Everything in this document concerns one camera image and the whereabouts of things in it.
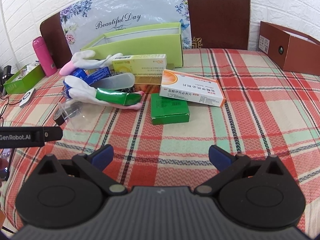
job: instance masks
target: wall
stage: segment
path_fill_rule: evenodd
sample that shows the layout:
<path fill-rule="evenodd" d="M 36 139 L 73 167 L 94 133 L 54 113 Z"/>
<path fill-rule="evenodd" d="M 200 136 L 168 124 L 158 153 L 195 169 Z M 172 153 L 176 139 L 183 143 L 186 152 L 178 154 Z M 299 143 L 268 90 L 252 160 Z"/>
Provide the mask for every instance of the wall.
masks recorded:
<path fill-rule="evenodd" d="M 75 0 L 1 0 L 0 66 L 21 68 L 36 59 L 31 41 L 40 23 Z M 284 25 L 320 40 L 320 0 L 251 0 L 249 49 L 256 50 L 259 22 Z"/>

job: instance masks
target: blue gripper pad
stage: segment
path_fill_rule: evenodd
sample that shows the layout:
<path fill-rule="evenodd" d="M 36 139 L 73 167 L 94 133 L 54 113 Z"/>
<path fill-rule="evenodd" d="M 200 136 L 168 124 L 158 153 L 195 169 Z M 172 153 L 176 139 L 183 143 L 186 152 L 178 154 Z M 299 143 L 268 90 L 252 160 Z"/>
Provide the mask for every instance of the blue gripper pad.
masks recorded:
<path fill-rule="evenodd" d="M 88 155 L 89 161 L 98 170 L 103 171 L 113 160 L 113 147 L 110 144 L 102 146 L 99 150 Z"/>
<path fill-rule="evenodd" d="M 236 161 L 236 157 L 216 145 L 211 145 L 209 148 L 209 160 L 221 172 Z"/>

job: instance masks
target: red checkered cloth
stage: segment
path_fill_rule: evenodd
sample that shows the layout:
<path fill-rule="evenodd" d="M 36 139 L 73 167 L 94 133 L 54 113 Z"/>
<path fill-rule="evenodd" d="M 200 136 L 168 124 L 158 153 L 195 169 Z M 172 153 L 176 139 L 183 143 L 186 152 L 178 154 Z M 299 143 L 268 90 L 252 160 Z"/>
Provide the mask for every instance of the red checkered cloth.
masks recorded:
<path fill-rule="evenodd" d="M 105 173 L 126 187 L 194 188 L 217 173 L 208 159 L 208 148 L 217 144 L 233 155 L 259 159 L 277 154 L 307 201 L 299 228 L 315 237 L 320 232 L 320 78 L 283 72 L 262 52 L 192 49 L 184 51 L 184 64 L 182 72 L 219 81 L 227 99 L 222 108 L 188 103 L 188 123 L 154 126 L 150 95 L 143 98 L 139 111 L 90 106 L 90 121 L 81 130 L 67 124 L 62 140 L 16 150 L 0 199 L 9 221 L 22 226 L 15 197 L 47 153 L 66 159 L 111 144 L 115 156 Z M 44 79 L 31 104 L 8 107 L 5 125 L 54 125 L 52 113 L 62 99 L 62 87 L 57 74 Z"/>

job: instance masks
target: pink thermos bottle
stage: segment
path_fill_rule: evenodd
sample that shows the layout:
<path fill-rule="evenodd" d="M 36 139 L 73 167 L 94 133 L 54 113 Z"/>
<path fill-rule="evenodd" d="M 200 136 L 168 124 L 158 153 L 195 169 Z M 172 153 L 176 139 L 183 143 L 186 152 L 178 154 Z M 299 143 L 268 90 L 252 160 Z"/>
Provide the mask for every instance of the pink thermos bottle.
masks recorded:
<path fill-rule="evenodd" d="M 52 60 L 52 57 L 48 51 L 43 37 L 35 38 L 32 42 L 32 47 L 35 50 L 38 60 L 43 68 L 43 71 L 47 77 L 50 77 L 57 72 L 57 67 Z"/>

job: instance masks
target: orange circle graphic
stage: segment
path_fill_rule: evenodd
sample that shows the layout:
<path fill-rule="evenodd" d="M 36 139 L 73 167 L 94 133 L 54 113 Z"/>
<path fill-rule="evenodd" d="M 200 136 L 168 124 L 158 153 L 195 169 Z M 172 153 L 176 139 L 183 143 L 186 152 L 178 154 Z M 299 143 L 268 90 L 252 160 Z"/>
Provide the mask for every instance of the orange circle graphic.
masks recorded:
<path fill-rule="evenodd" d="M 178 77 L 175 74 L 173 74 L 173 73 L 171 73 L 169 71 L 164 71 L 163 72 L 162 84 L 171 85 L 171 84 L 177 82 L 177 80 L 178 80 Z"/>

